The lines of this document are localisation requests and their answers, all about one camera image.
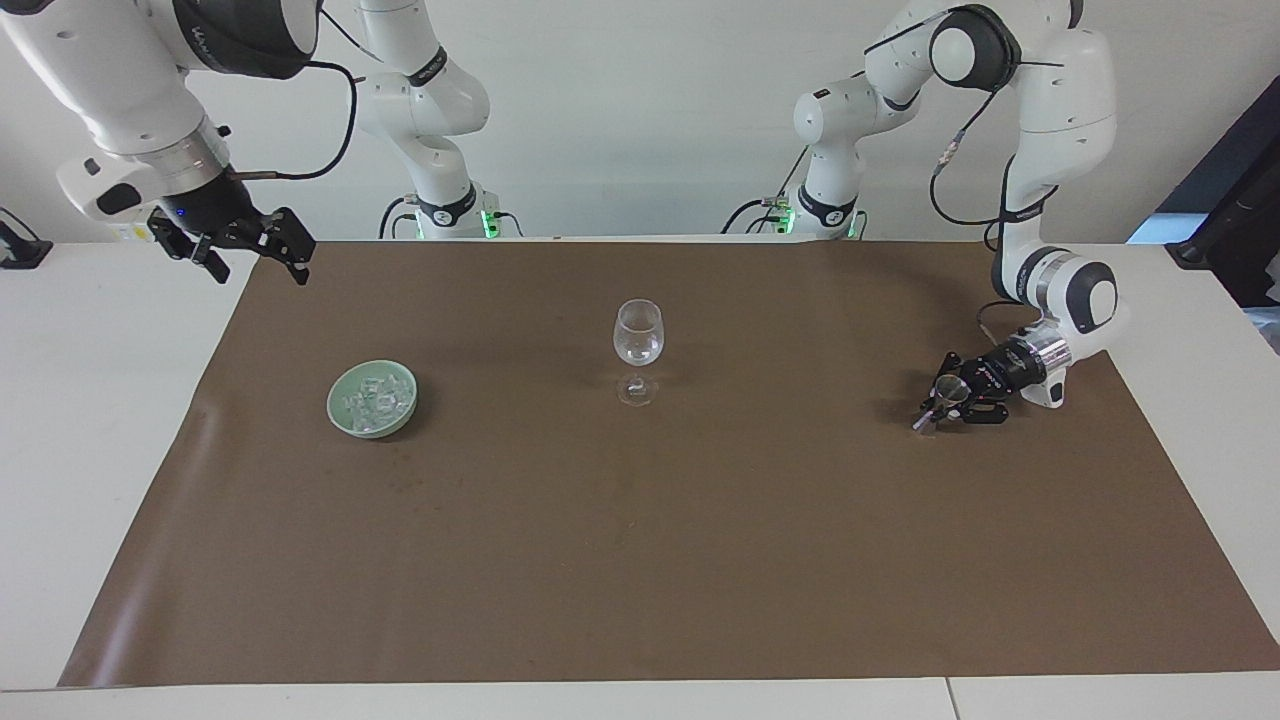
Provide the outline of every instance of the robotic arm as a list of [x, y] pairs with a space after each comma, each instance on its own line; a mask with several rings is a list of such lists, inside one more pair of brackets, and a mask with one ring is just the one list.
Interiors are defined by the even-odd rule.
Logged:
[[157, 202], [150, 225], [174, 259], [230, 270], [214, 249], [251, 250], [308, 278], [315, 240], [292, 210], [264, 215], [183, 79], [192, 69], [285, 79], [315, 51], [323, 0], [0, 0], [0, 26], [100, 155], [58, 179], [86, 215]]
[[385, 140], [413, 179], [424, 237], [495, 237], [498, 197], [471, 179], [451, 136], [489, 122], [489, 95], [435, 37], [424, 0], [357, 0], [367, 49], [390, 70], [360, 90], [360, 127]]
[[[801, 97], [796, 128], [813, 147], [808, 178], [791, 190], [794, 231], [841, 237], [854, 219], [864, 163], [858, 142], [919, 113], [934, 76], [989, 94], [1015, 87], [1021, 126], [1006, 170], [992, 283], [1042, 319], [975, 360], [945, 360], [916, 429], [942, 420], [1002, 423], [1015, 393], [1064, 402], [1066, 370], [1107, 347], [1126, 309], [1106, 264], [1039, 238], [1044, 201], [1102, 161], [1116, 133], [1110, 47], [1078, 29], [1083, 0], [913, 0], [867, 51], [867, 70]], [[964, 132], [934, 170], [951, 161]]]

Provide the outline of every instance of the brown table mat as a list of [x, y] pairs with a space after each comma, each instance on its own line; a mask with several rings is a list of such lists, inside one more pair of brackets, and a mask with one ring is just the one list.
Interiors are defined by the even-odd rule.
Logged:
[[[325, 245], [259, 266], [63, 685], [1280, 669], [1106, 356], [925, 439], [980, 246]], [[612, 324], [657, 301], [657, 402]], [[399, 436], [329, 425], [396, 359]]]

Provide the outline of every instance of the white wall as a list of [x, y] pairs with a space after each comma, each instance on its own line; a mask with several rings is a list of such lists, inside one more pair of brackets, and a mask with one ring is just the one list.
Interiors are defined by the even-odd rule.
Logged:
[[[800, 143], [795, 99], [861, 68], [902, 0], [431, 0], [436, 31], [488, 87], [490, 126], [461, 140], [472, 174], [534, 234], [716, 232], [751, 196], [777, 190]], [[351, 0], [326, 6], [352, 29]], [[1114, 155], [1050, 206], [1056, 241], [1123, 241], [1280, 69], [1275, 0], [1089, 0], [1085, 27], [1114, 45], [1121, 90]], [[323, 31], [323, 59], [376, 64]], [[335, 150], [346, 88], [334, 73], [287, 82], [198, 74], [193, 91], [230, 124], [237, 168], [310, 170]], [[109, 240], [52, 178], [90, 149], [0, 40], [0, 202], [54, 240]], [[870, 237], [972, 237], [933, 217], [927, 181], [983, 96], [938, 85], [905, 128], [865, 142]], [[1001, 97], [943, 176], [943, 204], [987, 215], [1016, 143]], [[346, 163], [310, 183], [255, 183], [264, 210], [293, 206], [317, 237], [369, 237], [410, 190], [389, 151], [357, 133]]]

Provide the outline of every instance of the white table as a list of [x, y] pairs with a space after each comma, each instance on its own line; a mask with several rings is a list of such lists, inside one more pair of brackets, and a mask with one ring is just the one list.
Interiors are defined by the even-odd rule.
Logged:
[[[1280, 637], [1280, 359], [1212, 275], [1158, 247], [1078, 250], [1115, 268], [1134, 315], [1115, 364]], [[37, 272], [0, 273], [0, 688], [56, 683], [252, 258], [229, 263], [218, 287], [152, 246], [63, 245]], [[10, 692], [0, 719], [948, 720], [952, 700], [964, 720], [1276, 720], [1280, 673]]]

